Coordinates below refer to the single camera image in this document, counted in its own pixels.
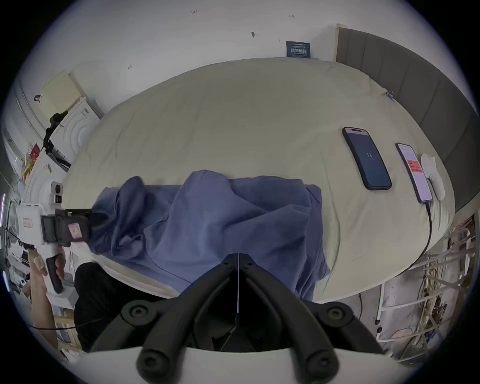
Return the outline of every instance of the beige bed sheet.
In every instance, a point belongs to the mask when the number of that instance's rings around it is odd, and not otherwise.
[[[385,92],[354,68],[319,60],[239,60],[184,73],[100,121],[67,174],[63,205],[89,208],[103,188],[132,176],[146,184],[182,184],[191,172],[209,169],[229,178],[302,179],[322,190],[324,253],[332,270],[317,283],[314,300],[361,292],[406,269],[428,239],[425,207],[395,143],[437,159],[446,198],[434,197],[430,245],[455,215],[452,184],[436,151]],[[341,133],[345,126],[370,133],[390,190],[363,186]]]

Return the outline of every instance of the smartphone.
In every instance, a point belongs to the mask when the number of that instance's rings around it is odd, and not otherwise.
[[[368,132],[345,127],[342,133],[357,162],[365,187],[371,191],[390,189],[392,181],[387,168]]]
[[[417,195],[419,203],[426,203],[432,201],[432,192],[428,186],[427,178],[423,173],[420,162],[418,161],[415,151],[410,145],[397,143],[395,144],[400,156],[402,156],[403,162],[407,167],[408,174],[412,180],[413,189]]]

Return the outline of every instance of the hand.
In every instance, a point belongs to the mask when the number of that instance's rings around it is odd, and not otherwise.
[[[43,276],[47,276],[48,272],[45,267],[45,263],[36,250],[28,250],[28,262],[30,264],[30,277],[36,278],[43,282]],[[55,260],[55,266],[57,267],[57,275],[60,280],[63,280],[64,267],[65,267],[65,254],[63,248],[59,246],[58,256]]]

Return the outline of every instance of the white wall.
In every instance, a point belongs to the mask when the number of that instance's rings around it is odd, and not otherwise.
[[[408,4],[393,0],[80,0],[42,36],[18,79],[47,127],[33,97],[63,69],[101,117],[129,97],[200,66],[285,56],[286,40],[310,42],[314,57],[333,60],[336,23],[418,53],[474,105],[439,36]]]

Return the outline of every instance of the sticker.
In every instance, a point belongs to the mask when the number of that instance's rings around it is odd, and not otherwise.
[[[80,231],[80,226],[78,223],[69,224],[68,229],[75,240],[82,238],[82,231]]]
[[[33,221],[27,217],[22,217],[22,221],[24,222],[25,228],[33,228]]]
[[[423,171],[421,170],[420,163],[418,161],[407,160],[407,163],[408,163],[408,166],[410,167],[410,170],[412,172],[423,173]]]
[[[287,41],[287,57],[310,59],[310,43]]]

